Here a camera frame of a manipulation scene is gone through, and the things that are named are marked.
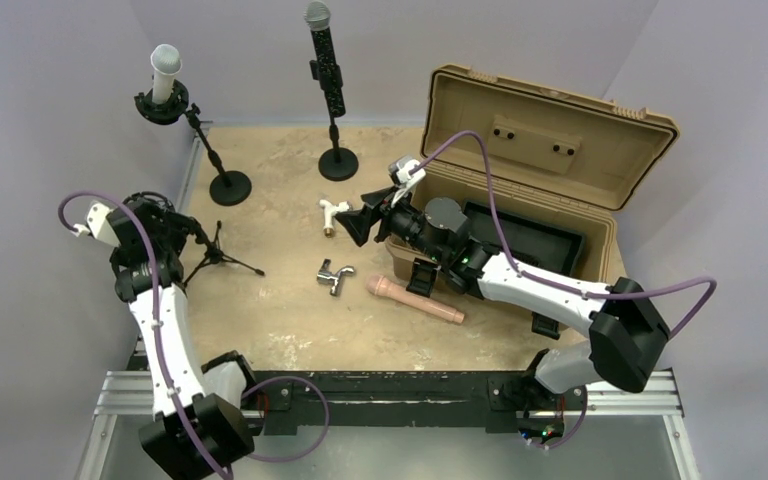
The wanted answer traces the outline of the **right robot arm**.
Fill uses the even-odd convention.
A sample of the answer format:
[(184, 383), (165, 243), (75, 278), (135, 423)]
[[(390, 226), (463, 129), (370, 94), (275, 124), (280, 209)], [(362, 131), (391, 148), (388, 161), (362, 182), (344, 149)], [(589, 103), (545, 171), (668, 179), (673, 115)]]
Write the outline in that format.
[(670, 333), (637, 282), (588, 282), (520, 262), (476, 238), (455, 200), (437, 197), (419, 210), (397, 192), (390, 187), (365, 194), (361, 209), (338, 213), (335, 220), (358, 246), (397, 237), (459, 294), (522, 307), (583, 336), (535, 357), (532, 373), (521, 381), (529, 404), (544, 407), (560, 393), (598, 381), (629, 393), (644, 390)]

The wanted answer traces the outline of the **black tripod microphone stand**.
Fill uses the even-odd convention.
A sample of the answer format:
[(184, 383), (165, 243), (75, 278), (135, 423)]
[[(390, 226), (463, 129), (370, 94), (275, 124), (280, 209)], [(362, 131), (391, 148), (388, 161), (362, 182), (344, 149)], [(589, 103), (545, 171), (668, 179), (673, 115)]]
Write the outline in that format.
[[(143, 192), (134, 193), (124, 199), (124, 205), (132, 213), (134, 212), (128, 207), (129, 198), (166, 198), (168, 199), (166, 196), (153, 191), (143, 191)], [(263, 270), (256, 268), (254, 266), (251, 266), (237, 258), (234, 258), (223, 251), (223, 249), (221, 248), (221, 243), (219, 239), (219, 233), (222, 228), (222, 223), (220, 221), (216, 223), (214, 234), (212, 236), (209, 236), (205, 231), (204, 227), (195, 217), (189, 216), (186, 214), (183, 214), (183, 215), (185, 215), (189, 220), (189, 236), (187, 237), (187, 242), (190, 237), (193, 237), (195, 243), (204, 248), (202, 259), (196, 265), (196, 267), (194, 267), (189, 273), (185, 272), (185, 269), (181, 261), (181, 254), (183, 252), (179, 256), (176, 256), (173, 253), (164, 252), (159, 247), (154, 247), (152, 245), (152, 242), (148, 236), (146, 229), (143, 226), (143, 228), (147, 233), (151, 248), (154, 252), (154, 257), (158, 266), (160, 284), (163, 287), (166, 287), (172, 283), (176, 283), (181, 287), (185, 288), (189, 285), (190, 281), (193, 279), (193, 277), (195, 277), (195, 275), (201, 269), (207, 266), (219, 265), (219, 264), (238, 265), (251, 270), (252, 272), (254, 272), (255, 274), (261, 277), (265, 275), (265, 272)], [(110, 257), (111, 267), (117, 273), (118, 278), (120, 280), (124, 278), (124, 275), (122, 273), (124, 270), (126, 269), (130, 270), (137, 266), (142, 267), (144, 269), (142, 272), (131, 273), (131, 285), (136, 286), (137, 283), (142, 280), (146, 282), (150, 282), (152, 269), (149, 267), (149, 257), (145, 251), (145, 246), (143, 244), (141, 236), (139, 235), (139, 231), (133, 225), (133, 222), (126, 214), (120, 211), (115, 211), (114, 217), (115, 219), (112, 221), (112, 223), (114, 225), (114, 232), (120, 241), (120, 246), (115, 248), (114, 252), (111, 254), (111, 257)]]

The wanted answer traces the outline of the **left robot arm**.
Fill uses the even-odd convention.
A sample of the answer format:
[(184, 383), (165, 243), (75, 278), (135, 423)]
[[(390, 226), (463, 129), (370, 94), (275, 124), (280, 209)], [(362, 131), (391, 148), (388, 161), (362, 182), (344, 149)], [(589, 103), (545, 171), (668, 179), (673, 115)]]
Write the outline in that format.
[(153, 382), (152, 421), (138, 432), (143, 451), (172, 479), (233, 476), (232, 464), (254, 450), (242, 410), (258, 382), (236, 351), (200, 364), (187, 320), (179, 255), (190, 235), (209, 242), (200, 224), (166, 202), (133, 195), (104, 218), (111, 227), (115, 292), (145, 343)]

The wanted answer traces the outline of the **white plastic faucet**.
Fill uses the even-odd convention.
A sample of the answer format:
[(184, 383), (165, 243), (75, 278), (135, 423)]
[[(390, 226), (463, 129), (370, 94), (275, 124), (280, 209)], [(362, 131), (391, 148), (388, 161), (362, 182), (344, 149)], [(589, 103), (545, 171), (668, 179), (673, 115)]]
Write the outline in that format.
[(331, 203), (327, 199), (318, 201), (318, 206), (323, 211), (323, 234), (326, 238), (333, 238), (335, 235), (334, 218), (338, 213), (347, 212), (352, 209), (348, 201)]

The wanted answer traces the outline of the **white silver microphone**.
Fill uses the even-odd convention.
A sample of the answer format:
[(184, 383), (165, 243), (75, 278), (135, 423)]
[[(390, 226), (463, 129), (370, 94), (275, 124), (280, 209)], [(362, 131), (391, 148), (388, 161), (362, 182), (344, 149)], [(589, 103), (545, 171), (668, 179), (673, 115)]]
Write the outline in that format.
[(176, 76), (181, 70), (181, 56), (176, 47), (160, 44), (152, 52), (150, 63), (153, 68), (151, 100), (163, 104), (172, 95)]

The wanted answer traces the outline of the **pink rose-gold microphone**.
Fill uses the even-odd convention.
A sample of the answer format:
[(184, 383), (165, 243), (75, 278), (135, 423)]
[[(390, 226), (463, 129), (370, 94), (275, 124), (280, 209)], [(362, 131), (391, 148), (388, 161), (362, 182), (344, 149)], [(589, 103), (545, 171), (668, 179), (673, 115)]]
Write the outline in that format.
[(460, 325), (465, 320), (465, 314), (462, 311), (437, 300), (409, 292), (403, 286), (380, 274), (370, 275), (365, 287), (374, 296), (389, 298), (445, 322)]

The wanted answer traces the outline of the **black speckled microphone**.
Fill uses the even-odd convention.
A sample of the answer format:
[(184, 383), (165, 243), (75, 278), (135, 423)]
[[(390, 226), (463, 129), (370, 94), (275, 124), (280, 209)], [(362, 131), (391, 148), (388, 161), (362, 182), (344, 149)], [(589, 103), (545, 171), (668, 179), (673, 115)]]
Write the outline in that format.
[(316, 58), (310, 62), (312, 77), (319, 82), (329, 114), (335, 118), (346, 113), (342, 93), (343, 79), (337, 63), (330, 31), (331, 12), (322, 1), (311, 1), (305, 10)]

